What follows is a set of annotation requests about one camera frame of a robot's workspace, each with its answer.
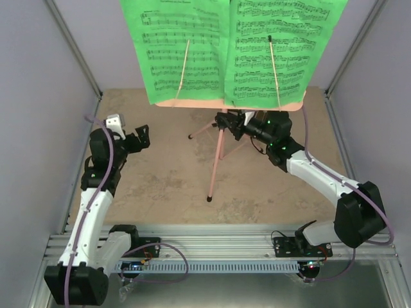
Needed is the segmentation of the pink tripod music stand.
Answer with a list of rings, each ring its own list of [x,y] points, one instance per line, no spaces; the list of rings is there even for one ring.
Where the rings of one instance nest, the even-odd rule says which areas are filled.
[[[198,99],[169,99],[166,101],[161,101],[155,105],[158,107],[169,107],[169,108],[206,108],[220,110],[223,113],[227,113],[229,110],[245,110],[246,112],[268,112],[268,111],[287,111],[294,112],[302,108],[304,104],[304,98],[306,92],[304,92],[302,100],[294,103],[290,103],[285,107],[273,107],[273,108],[252,108],[252,107],[234,107],[225,105],[223,99],[212,99],[212,100],[198,100]],[[209,186],[209,192],[207,194],[207,202],[212,202],[214,185],[216,182],[217,167],[220,160],[223,160],[224,156],[224,140],[225,140],[225,128],[219,128],[218,130],[218,141],[216,145],[216,151],[214,155],[213,171],[211,175],[211,183]]]

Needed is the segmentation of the green sheet music page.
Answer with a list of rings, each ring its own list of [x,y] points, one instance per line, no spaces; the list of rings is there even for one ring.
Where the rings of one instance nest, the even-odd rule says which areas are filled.
[[[229,1],[121,1],[150,104],[224,97]]]
[[[231,1],[225,103],[284,110],[303,100],[347,1]]]

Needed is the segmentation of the brown wooden metronome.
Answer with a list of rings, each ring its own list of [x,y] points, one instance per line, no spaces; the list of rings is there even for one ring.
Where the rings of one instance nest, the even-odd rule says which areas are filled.
[[[255,118],[264,122],[267,118],[267,111],[266,110],[258,110],[256,112]]]

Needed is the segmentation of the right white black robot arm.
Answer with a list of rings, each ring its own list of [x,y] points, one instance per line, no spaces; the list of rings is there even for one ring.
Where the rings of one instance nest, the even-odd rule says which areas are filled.
[[[287,112],[269,111],[266,119],[258,119],[252,112],[233,110],[217,113],[215,120],[217,127],[228,129],[237,141],[247,135],[262,142],[275,167],[300,178],[335,207],[333,221],[312,221],[295,231],[290,242],[300,255],[322,252],[328,243],[357,248],[387,227],[378,187],[346,178],[312,157],[292,138]]]

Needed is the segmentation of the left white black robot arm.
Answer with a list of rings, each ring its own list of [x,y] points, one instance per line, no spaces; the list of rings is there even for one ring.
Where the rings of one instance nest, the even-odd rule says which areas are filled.
[[[63,254],[44,274],[58,305],[101,305],[107,297],[109,276],[119,259],[139,252],[139,234],[132,225],[116,225],[103,244],[98,242],[127,157],[149,146],[147,125],[130,134],[125,134],[119,124],[91,132],[91,154],[85,160],[81,178],[78,215]]]

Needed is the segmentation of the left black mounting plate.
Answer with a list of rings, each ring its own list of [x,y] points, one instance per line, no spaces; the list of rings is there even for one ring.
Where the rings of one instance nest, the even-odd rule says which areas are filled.
[[[138,240],[133,240],[130,249],[134,249],[145,244],[152,244],[147,246],[142,250],[135,251],[128,255],[128,257],[136,257],[142,259],[155,259],[159,257],[160,246],[158,243],[161,242],[160,237],[140,237]]]

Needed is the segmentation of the black mounting plate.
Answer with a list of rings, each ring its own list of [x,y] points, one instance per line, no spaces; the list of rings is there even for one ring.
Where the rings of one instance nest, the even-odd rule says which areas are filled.
[[[142,259],[155,259],[159,257],[160,246],[158,243],[161,242],[160,237],[140,237],[138,240],[133,240],[130,249],[134,249],[145,244],[152,244],[147,246],[142,250],[135,251],[128,255],[128,257],[136,257]]]
[[[333,251],[329,243],[312,246],[307,241],[295,237],[273,237],[272,244],[276,257],[332,257]]]

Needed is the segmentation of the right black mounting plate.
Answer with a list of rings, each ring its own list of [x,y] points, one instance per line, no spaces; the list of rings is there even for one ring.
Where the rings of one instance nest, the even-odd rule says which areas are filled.
[[[333,251],[329,243],[312,246],[307,241],[295,237],[273,237],[272,244],[276,257],[332,257]]]

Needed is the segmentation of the clear plastic bag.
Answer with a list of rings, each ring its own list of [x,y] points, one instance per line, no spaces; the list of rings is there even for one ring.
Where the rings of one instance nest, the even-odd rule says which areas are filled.
[[[123,303],[137,289],[137,281],[131,278],[126,278],[121,281],[119,288],[119,302]]]

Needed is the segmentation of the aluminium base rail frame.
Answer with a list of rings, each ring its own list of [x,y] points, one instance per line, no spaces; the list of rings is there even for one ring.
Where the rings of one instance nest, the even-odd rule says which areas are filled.
[[[160,254],[151,261],[297,261],[309,262],[314,257],[276,257],[272,238],[291,237],[297,225],[273,224],[196,224],[196,225],[136,225],[141,237],[160,237]],[[343,243],[330,243],[333,256],[329,262],[350,261],[357,264],[376,262],[388,287],[389,301],[395,302],[396,282],[389,271],[398,275],[400,263],[394,244],[379,246],[388,233],[375,235],[368,243],[352,249]]]

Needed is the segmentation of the left aluminium corner post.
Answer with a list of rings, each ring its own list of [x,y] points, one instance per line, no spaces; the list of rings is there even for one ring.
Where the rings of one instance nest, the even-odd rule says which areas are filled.
[[[67,23],[64,20],[62,13],[60,12],[56,2],[54,0],[44,0],[44,4],[46,5],[47,9],[49,10],[52,18],[54,19],[57,28],[61,32],[66,44],[68,45],[72,55],[74,56],[75,60],[77,61],[80,69],[82,70],[87,82],[91,86],[93,92],[95,93],[96,97],[101,100],[103,96],[103,92],[101,91],[94,75],[88,66],[85,58],[76,43]]]

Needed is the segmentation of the aluminium corner post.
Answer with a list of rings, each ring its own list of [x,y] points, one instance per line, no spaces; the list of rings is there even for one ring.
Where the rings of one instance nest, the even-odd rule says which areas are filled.
[[[353,40],[353,43],[350,45],[345,57],[343,58],[342,63],[339,65],[334,77],[331,79],[329,86],[324,91],[324,94],[328,99],[331,97],[332,92],[334,91],[338,81],[341,79],[342,75],[347,69],[347,66],[349,65],[350,61],[354,57],[355,53],[358,51],[363,40],[366,38],[368,32],[370,32],[373,24],[375,23],[379,14],[383,10],[383,7],[386,5],[386,2],[387,1],[385,0],[378,0],[374,2],[370,12],[365,18],[360,29],[358,30],[358,33],[356,34]]]
[[[101,91],[94,75],[88,66],[85,58],[76,43],[67,23],[64,20],[62,13],[60,12],[56,2],[54,0],[44,0],[44,4],[46,5],[47,9],[49,10],[52,18],[54,19],[57,28],[61,32],[66,44],[68,45],[72,55],[74,56],[75,60],[77,61],[80,69],[82,70],[87,82],[91,86],[93,92],[95,93],[96,97],[101,100],[103,96],[103,92]]]

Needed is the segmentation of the right aluminium corner post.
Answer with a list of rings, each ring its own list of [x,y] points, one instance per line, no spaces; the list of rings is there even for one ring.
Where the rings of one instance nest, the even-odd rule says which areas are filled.
[[[350,61],[354,57],[355,53],[358,51],[363,40],[366,38],[368,32],[370,32],[373,24],[375,23],[379,14],[383,10],[383,7],[386,5],[386,2],[387,1],[385,0],[378,0],[374,2],[370,12],[365,18],[360,29],[358,30],[358,33],[356,34],[353,40],[353,43],[350,45],[345,57],[343,58],[342,63],[339,65],[334,77],[331,79],[329,86],[324,91],[324,94],[328,99],[331,97],[332,92],[334,91],[338,81],[341,79],[342,75],[347,69],[347,66],[349,65]]]

